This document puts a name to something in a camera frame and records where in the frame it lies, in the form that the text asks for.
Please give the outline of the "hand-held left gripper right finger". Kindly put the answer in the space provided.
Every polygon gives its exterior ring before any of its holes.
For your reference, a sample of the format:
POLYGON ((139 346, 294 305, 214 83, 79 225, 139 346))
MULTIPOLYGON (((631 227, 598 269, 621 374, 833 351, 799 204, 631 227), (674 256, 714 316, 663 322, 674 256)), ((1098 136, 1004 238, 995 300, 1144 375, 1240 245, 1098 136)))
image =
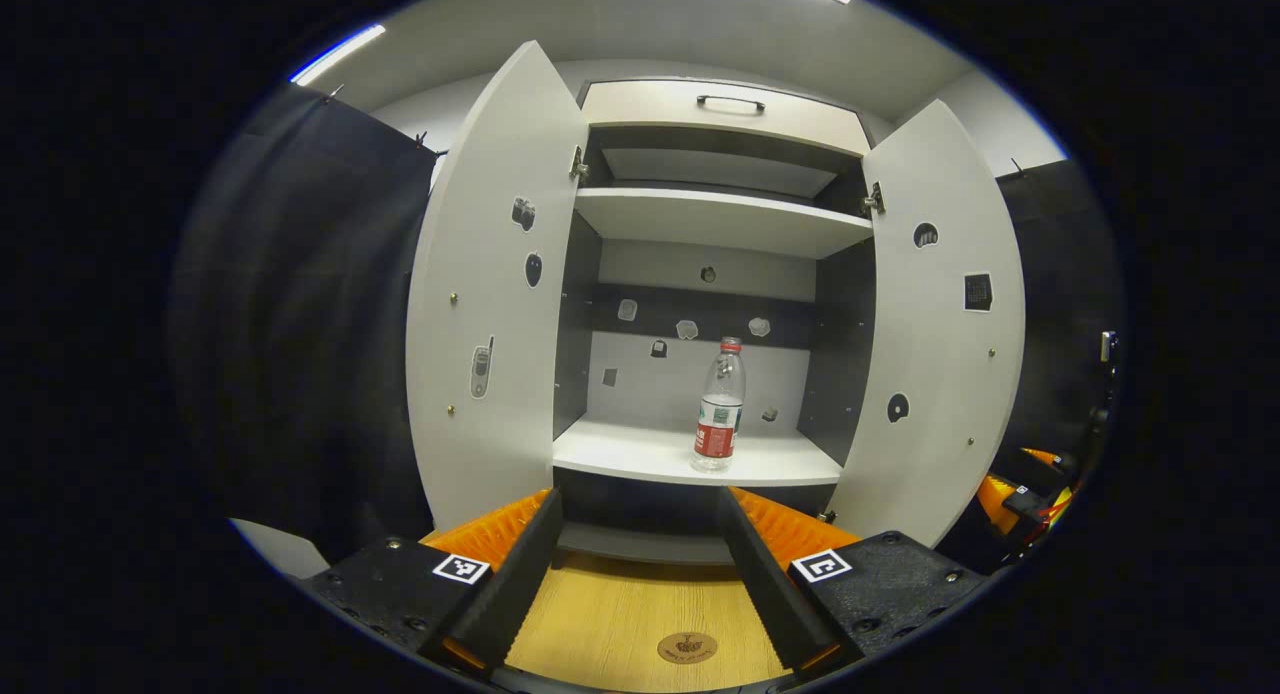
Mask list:
POLYGON ((737 487, 719 490, 716 521, 774 653, 801 680, 928 633, 988 584, 904 533, 854 537, 737 487))

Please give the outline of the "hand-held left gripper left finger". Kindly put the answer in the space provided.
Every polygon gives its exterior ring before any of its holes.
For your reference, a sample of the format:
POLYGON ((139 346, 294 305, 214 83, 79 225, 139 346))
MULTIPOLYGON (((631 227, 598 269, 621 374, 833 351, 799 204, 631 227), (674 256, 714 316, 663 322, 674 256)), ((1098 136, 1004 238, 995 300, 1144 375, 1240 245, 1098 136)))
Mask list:
POLYGON ((428 542, 385 537, 300 586, 389 647, 489 675, 524 626, 563 525, 561 492, 541 489, 428 542))

